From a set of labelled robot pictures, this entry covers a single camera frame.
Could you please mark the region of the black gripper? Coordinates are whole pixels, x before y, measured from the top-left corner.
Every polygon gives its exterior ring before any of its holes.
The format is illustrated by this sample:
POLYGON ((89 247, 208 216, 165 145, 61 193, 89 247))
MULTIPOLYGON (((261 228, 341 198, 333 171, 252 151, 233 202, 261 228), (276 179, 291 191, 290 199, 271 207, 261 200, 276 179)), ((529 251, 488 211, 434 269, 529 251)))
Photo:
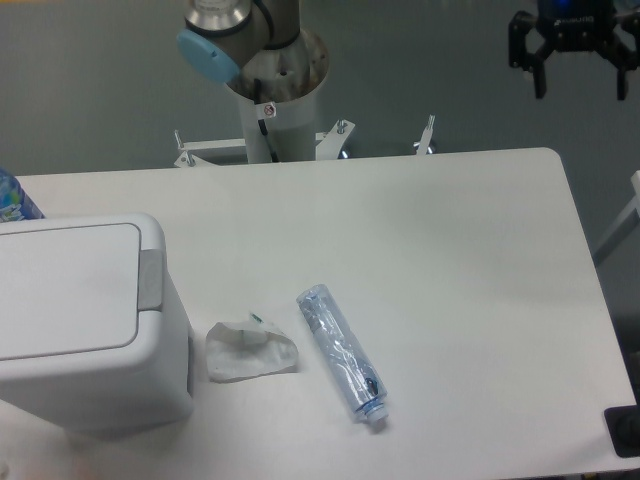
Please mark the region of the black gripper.
POLYGON ((537 1, 538 16, 520 10, 508 25, 508 64, 532 74, 535 97, 547 92, 545 61, 553 52, 597 52, 616 69, 616 97, 628 93, 627 74, 639 68, 639 10, 618 12, 613 1, 537 1), (635 49, 615 33, 619 26, 633 37, 635 49), (531 52, 528 35, 542 38, 531 52))

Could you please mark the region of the silver robot arm blue cap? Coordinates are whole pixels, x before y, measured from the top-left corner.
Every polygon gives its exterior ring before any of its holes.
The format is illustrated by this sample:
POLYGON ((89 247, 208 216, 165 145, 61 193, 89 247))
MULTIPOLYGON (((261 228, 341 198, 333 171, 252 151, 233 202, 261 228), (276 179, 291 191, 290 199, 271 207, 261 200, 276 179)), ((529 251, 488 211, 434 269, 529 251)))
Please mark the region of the silver robot arm blue cap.
MULTIPOLYGON (((288 102, 316 90, 329 70, 323 41, 300 26, 297 1, 191 1, 178 49, 203 77, 226 84, 257 104, 288 102)), ((617 35, 639 36, 639 9, 612 1, 540 1, 508 25, 508 64, 532 74, 535 95, 546 93, 545 61, 554 52, 595 52, 617 71, 617 97, 639 67, 638 47, 617 35)))

